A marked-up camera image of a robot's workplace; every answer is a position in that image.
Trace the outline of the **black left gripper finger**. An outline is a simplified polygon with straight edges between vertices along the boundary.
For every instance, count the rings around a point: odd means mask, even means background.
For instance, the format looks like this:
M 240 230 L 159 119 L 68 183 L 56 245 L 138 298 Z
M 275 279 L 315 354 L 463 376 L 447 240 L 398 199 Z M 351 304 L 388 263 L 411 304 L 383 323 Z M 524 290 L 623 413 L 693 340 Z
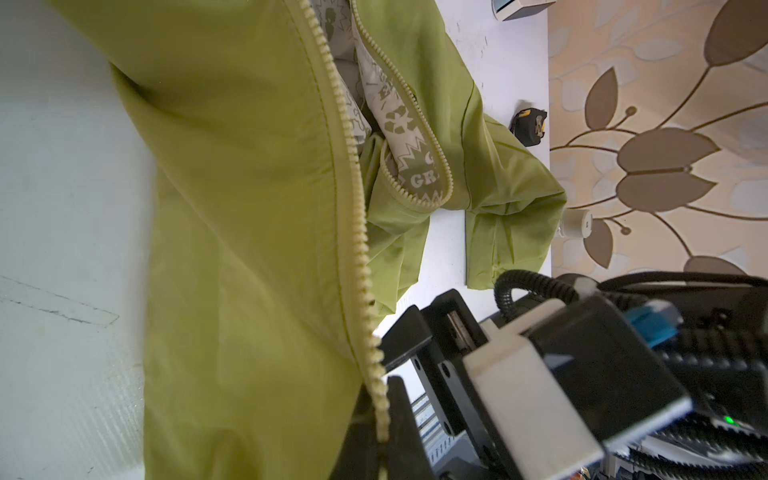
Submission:
M 389 410 L 384 436 L 377 430 L 377 411 L 366 389 L 353 410 L 331 479 L 433 479 L 402 378 L 387 378 Z

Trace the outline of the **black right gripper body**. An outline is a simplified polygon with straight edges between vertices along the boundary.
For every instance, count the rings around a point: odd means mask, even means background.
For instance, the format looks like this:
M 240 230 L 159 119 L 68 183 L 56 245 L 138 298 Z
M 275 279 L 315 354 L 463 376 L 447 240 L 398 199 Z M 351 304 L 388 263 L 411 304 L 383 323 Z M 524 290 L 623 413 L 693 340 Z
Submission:
M 479 394 L 464 358 L 488 343 L 456 290 L 424 308 L 410 306 L 384 334 L 384 366 L 409 362 L 427 404 L 414 412 L 427 459 L 438 479 L 514 479 L 516 466 Z

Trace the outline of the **green zip-up hooded jacket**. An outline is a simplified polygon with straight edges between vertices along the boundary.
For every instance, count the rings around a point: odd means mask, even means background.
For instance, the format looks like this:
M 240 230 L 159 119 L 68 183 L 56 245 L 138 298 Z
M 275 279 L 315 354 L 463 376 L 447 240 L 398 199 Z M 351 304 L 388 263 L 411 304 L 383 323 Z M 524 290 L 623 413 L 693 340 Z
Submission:
M 157 163 L 149 479 L 331 479 L 375 331 L 431 215 L 468 287 L 541 268 L 567 196 L 501 123 L 432 1 L 57 1 Z

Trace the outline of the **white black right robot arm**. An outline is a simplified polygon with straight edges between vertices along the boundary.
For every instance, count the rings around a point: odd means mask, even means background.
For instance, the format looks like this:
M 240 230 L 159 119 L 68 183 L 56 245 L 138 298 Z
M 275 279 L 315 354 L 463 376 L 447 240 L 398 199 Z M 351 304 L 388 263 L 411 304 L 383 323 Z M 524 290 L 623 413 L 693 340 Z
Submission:
M 443 478 L 564 479 L 617 456 L 670 479 L 767 475 L 767 282 L 649 271 L 597 282 L 511 270 L 479 321 L 448 291 L 385 334 L 473 461 Z

